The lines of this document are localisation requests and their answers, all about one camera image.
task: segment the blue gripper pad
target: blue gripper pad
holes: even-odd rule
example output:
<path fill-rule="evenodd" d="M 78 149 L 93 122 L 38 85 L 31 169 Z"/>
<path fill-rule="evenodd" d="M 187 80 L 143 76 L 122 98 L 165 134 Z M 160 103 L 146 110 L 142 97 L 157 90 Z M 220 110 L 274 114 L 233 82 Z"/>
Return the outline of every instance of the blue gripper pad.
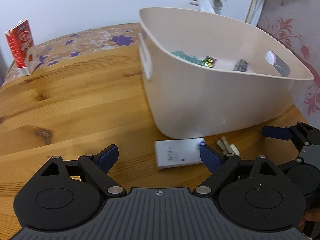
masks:
<path fill-rule="evenodd" d="M 107 173 L 108 171 L 110 171 L 112 166 L 116 164 L 118 158 L 118 146 L 111 144 L 109 147 L 98 153 L 94 157 L 93 161 L 100 169 Z"/>
<path fill-rule="evenodd" d="M 201 147 L 200 159 L 211 173 L 214 173 L 225 162 L 224 156 L 208 145 Z"/>
<path fill-rule="evenodd" d="M 285 141 L 292 139 L 293 136 L 288 128 L 275 127 L 269 125 L 266 125 L 262 128 L 262 135 L 265 137 L 271 137 Z"/>

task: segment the table surface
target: table surface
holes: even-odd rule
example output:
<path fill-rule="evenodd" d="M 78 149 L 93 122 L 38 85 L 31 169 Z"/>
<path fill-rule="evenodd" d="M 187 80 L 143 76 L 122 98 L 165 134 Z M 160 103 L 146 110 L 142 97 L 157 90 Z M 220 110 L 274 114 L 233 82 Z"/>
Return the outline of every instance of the table surface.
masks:
<path fill-rule="evenodd" d="M 108 173 L 131 187 L 195 188 L 209 176 L 203 164 L 158 170 L 154 142 L 168 139 L 155 127 L 143 89 L 137 43 L 84 53 L 7 82 L 0 90 L 0 239 L 20 229 L 15 195 L 53 155 L 75 160 L 119 147 Z M 264 124 L 225 133 L 242 159 L 265 154 L 276 164 L 297 150 L 290 141 L 263 138 L 263 125 L 305 121 L 295 106 Z M 222 135 L 205 141 L 216 148 Z"/>

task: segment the red milk carton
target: red milk carton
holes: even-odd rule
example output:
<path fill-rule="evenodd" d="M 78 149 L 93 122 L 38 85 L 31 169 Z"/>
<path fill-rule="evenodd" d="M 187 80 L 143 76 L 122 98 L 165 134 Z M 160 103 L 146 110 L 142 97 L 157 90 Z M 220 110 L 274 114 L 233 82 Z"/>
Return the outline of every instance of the red milk carton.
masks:
<path fill-rule="evenodd" d="M 31 75 L 40 63 L 28 20 L 25 20 L 5 33 L 13 58 L 20 73 Z"/>

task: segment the white plastic basket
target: white plastic basket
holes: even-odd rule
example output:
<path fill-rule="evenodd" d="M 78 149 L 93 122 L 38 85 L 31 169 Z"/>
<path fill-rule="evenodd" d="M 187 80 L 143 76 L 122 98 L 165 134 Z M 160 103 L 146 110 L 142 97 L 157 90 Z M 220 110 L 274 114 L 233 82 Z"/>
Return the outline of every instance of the white plastic basket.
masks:
<path fill-rule="evenodd" d="M 281 115 L 311 72 L 264 31 L 220 15 L 177 8 L 140 10 L 143 82 L 158 129 L 175 139 L 238 130 Z M 183 51 L 217 59 L 213 69 L 172 55 Z M 266 59 L 273 51 L 290 68 L 280 75 Z M 239 60 L 247 73 L 234 71 Z"/>

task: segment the black circular joint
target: black circular joint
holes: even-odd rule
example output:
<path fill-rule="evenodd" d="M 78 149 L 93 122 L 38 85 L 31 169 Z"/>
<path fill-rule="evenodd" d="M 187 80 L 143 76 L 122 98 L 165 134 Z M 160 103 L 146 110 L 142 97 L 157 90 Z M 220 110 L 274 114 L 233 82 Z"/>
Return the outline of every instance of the black circular joint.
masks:
<path fill-rule="evenodd" d="M 224 187 L 218 205 L 233 223 L 249 230 L 272 232 L 296 227 L 306 201 L 284 174 L 254 174 Z"/>
<path fill-rule="evenodd" d="M 276 190 L 271 188 L 254 188 L 245 194 L 247 202 L 257 208 L 270 209 L 279 206 L 282 203 L 282 196 Z"/>
<path fill-rule="evenodd" d="M 45 176 L 47 183 L 29 182 L 15 197 L 13 208 L 22 227 L 66 230 L 85 223 L 99 210 L 101 197 L 93 186 L 54 177 Z"/>
<path fill-rule="evenodd" d="M 320 132 L 318 129 L 308 131 L 307 140 L 315 145 L 320 145 Z"/>
<path fill-rule="evenodd" d="M 49 188 L 40 192 L 37 203 L 43 208 L 57 209 L 69 205 L 73 200 L 73 193 L 64 188 Z"/>
<path fill-rule="evenodd" d="M 313 192 L 320 185 L 320 172 L 316 167 L 308 164 L 292 167 L 288 171 L 287 177 L 303 194 Z"/>

